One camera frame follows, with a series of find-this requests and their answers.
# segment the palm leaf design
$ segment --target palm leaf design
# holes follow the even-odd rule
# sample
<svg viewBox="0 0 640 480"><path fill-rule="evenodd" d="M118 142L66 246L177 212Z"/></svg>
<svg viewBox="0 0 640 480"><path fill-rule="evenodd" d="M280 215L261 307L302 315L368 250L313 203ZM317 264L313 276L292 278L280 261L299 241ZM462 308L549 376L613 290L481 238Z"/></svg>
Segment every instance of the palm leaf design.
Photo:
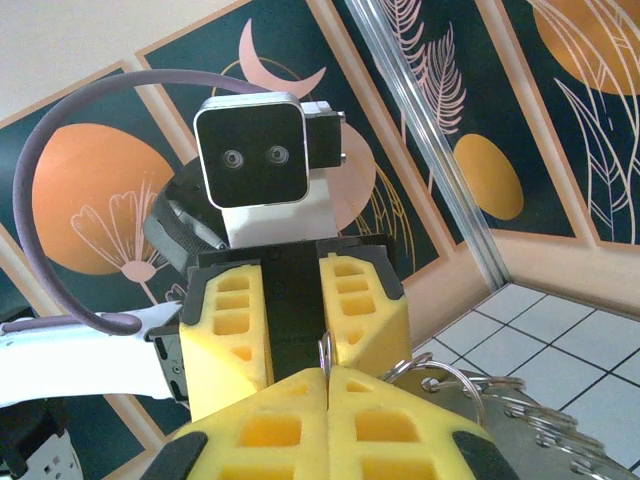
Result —
<svg viewBox="0 0 640 480"><path fill-rule="evenodd" d="M418 28L413 31L421 5L421 0L383 0L382 2L384 13L393 29L393 36L415 75L424 69L426 62L425 45L418 45L424 31L424 22L420 22Z"/></svg>
<svg viewBox="0 0 640 480"><path fill-rule="evenodd" d="M420 89L445 134L458 131L462 120L466 88L456 67L453 25L439 40L420 43L424 22L419 22L422 0L382 0L382 7ZM407 142L404 112L400 112L402 139ZM429 172L429 191L433 188L433 172Z"/></svg>
<svg viewBox="0 0 640 480"><path fill-rule="evenodd" d="M624 167L598 119L584 102L560 80L556 84L564 93L576 116L586 150L588 163L589 213L602 222L611 232L611 241L616 239L615 216L623 209L629 209L632 243L635 240L635 212L631 200L631 189ZM605 195L596 196L598 189Z"/></svg>
<svg viewBox="0 0 640 480"><path fill-rule="evenodd" d="M425 69L418 77L438 126L446 134L458 131L467 96L467 89L462 87L462 74L456 67L455 52L453 25L449 23L447 33L429 43Z"/></svg>

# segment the foam padding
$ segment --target foam padding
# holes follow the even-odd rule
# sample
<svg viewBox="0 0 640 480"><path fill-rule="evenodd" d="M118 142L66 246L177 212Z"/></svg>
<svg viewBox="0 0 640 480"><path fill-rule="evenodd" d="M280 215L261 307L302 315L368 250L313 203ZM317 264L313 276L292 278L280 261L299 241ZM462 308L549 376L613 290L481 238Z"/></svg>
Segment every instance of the foam padding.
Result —
<svg viewBox="0 0 640 480"><path fill-rule="evenodd" d="M210 279L199 321L181 323L179 331L192 421L273 383L259 265L236 267Z"/></svg>
<svg viewBox="0 0 640 480"><path fill-rule="evenodd" d="M189 480L326 480L324 373L296 373L183 427L176 438L192 432L204 432L208 440Z"/></svg>
<svg viewBox="0 0 640 480"><path fill-rule="evenodd" d="M319 261L336 363L378 376L410 360L406 297L389 299L370 262L336 254Z"/></svg>
<svg viewBox="0 0 640 480"><path fill-rule="evenodd" d="M331 371L331 479L474 480L453 438L461 431L490 440L470 420L398 387L353 369Z"/></svg>

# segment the robot camera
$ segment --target robot camera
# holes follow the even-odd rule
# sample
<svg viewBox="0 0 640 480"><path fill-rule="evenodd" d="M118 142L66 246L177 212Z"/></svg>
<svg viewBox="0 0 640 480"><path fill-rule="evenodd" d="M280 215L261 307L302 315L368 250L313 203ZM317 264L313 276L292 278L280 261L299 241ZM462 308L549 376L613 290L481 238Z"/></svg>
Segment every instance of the robot camera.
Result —
<svg viewBox="0 0 640 480"><path fill-rule="evenodd" d="M289 93L212 97L193 121L209 201L219 209L302 200L305 112Z"/></svg>

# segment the wall mural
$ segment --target wall mural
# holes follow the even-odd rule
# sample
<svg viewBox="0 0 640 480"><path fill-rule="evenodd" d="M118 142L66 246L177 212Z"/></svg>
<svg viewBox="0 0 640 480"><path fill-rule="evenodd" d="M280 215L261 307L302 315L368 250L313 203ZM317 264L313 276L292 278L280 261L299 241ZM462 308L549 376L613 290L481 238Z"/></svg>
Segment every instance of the wall mural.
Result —
<svg viewBox="0 0 640 480"><path fill-rule="evenodd" d="M453 238L456 244L462 243L462 241L464 240L464 238L462 237L462 233L460 232L460 229L458 228L458 225L454 220L453 215L451 214L449 205L447 205L447 202L444 200L444 197L442 196L442 192L440 191L440 188L438 187L437 182L434 181L433 172L431 172L431 170L427 165L426 160L424 160L424 157L420 153L420 150L418 149L418 146L414 141L413 135L411 134L411 132L407 130L407 125L404 119L404 112L402 112L398 108L395 100L393 99L393 95L389 91L389 88L387 87L387 84L384 81L377 67L376 62L373 60L373 57L369 52L369 49L366 47L364 43L364 39L360 35L360 32L358 31L358 28L355 22L353 21L353 18L349 14L348 8L344 0L336 0L334 2L334 6L336 7L336 10L340 14L341 19L344 22L345 27L347 28L347 31L349 32L349 35L351 36L351 39L358 50L358 53L360 54L365 66L367 67L369 71L369 75L371 75L373 82L378 88L378 92L380 93L380 96L382 97L387 107L387 110L389 111L391 117L393 118L394 123L398 127L400 134L402 136L402 140L406 144L407 149L411 157L414 159L414 162L416 163L416 166L418 167L418 170L420 171L422 177L425 179L427 188L431 193L431 196L433 197L433 201L438 207L440 214L442 215L442 218L445 222L447 229L451 233L451 237ZM411 15L412 13L416 13L416 10L411 8L406 9L406 7L407 5L398 5L398 8L397 8L398 11L404 12L404 15L402 15L401 13L392 14L391 13L392 11L393 12L396 11L395 7L393 7L392 4L389 4L389 3L385 4L385 13L388 15L388 18L392 23L392 28L394 29L396 39L402 36L404 34L403 32L406 32L411 27L413 27L415 22L417 21L417 17ZM393 18L392 15L397 15L398 19L395 21L391 20L391 18ZM422 27L419 27L418 31L422 32L423 29L424 29L424 25ZM410 38L407 40L410 43L411 42L414 43L413 45L414 49L416 47L415 42L419 40L418 37L419 36L414 36L414 38ZM417 52L420 52L423 47L424 47L423 45L419 46L416 49Z"/></svg>
<svg viewBox="0 0 640 480"><path fill-rule="evenodd" d="M15 164L53 105L0 129L0 222L16 241ZM133 89L82 108L68 123L47 144L34 181L34 215L47 256L94 311L164 301L184 282L146 241L142 222L181 163Z"/></svg>
<svg viewBox="0 0 640 480"><path fill-rule="evenodd" d="M371 59L362 53L366 46L343 1L337 5L354 39L360 38L356 44L363 58ZM383 0L381 5L489 226L574 237L473 0ZM367 66L376 70L372 60ZM413 140L407 138L411 150ZM419 154L413 156L433 185L432 172Z"/></svg>
<svg viewBox="0 0 640 480"><path fill-rule="evenodd" d="M640 243L640 4L505 2L600 239Z"/></svg>
<svg viewBox="0 0 640 480"><path fill-rule="evenodd" d="M392 234L403 279L437 258L305 2L255 0L141 55L151 68L208 70L270 90L290 91L302 101L326 100L334 109L345 111L342 137L349 161L328 174L342 232ZM199 87L164 88L189 126L207 97L223 94Z"/></svg>

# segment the metal key ring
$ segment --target metal key ring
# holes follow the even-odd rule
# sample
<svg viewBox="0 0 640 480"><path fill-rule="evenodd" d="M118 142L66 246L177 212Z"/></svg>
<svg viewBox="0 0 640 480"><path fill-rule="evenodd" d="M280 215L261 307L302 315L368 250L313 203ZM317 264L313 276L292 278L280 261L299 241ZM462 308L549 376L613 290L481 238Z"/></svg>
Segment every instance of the metal key ring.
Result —
<svg viewBox="0 0 640 480"><path fill-rule="evenodd" d="M469 380L469 377L467 377L464 373L462 373L457 368L452 367L451 365L447 365L446 363L437 362L435 360L429 360L427 362L423 362L421 366L424 368L439 368L441 370L444 370L450 373L451 375L456 377L458 380L460 380L460 382L469 391L469 394L471 395L471 399L473 400L473 403L476 407L476 423L480 425L482 428L486 429L487 414L484 408L484 403L482 403L482 398L480 397L480 393L478 392L478 389L473 384L473 382Z"/></svg>
<svg viewBox="0 0 640 480"><path fill-rule="evenodd" d="M450 373L458 380L460 380L460 382L467 388L467 390L469 390L471 399L473 400L473 403L476 407L476 423L482 428L486 428L486 410L484 408L484 404L482 403L480 393L478 393L478 389L473 384L473 382L471 382L471 380L469 380L469 377L467 377L457 368L452 367L451 365L447 365L446 363L436 362L435 360L432 360L432 358L433 354L431 352L426 352L422 355L417 356L409 362L406 360L402 360L398 362L395 367L393 367L384 375L381 375L379 378L387 383L393 383L402 375L411 370L423 370L427 368L438 368L440 370L444 370L445 372Z"/></svg>
<svg viewBox="0 0 640 480"><path fill-rule="evenodd" d="M320 354L320 368L328 379L331 375L331 367L333 367L333 341L329 332L325 332L322 335L322 340L318 340L318 353Z"/></svg>
<svg viewBox="0 0 640 480"><path fill-rule="evenodd" d="M513 390L521 390L525 386L524 380L521 378L510 377L468 377L469 380L476 386L481 394L486 395L487 390L492 388L511 388ZM459 386L460 382L457 380L445 380L444 382L438 382L430 387L430 392L435 393L443 388Z"/></svg>

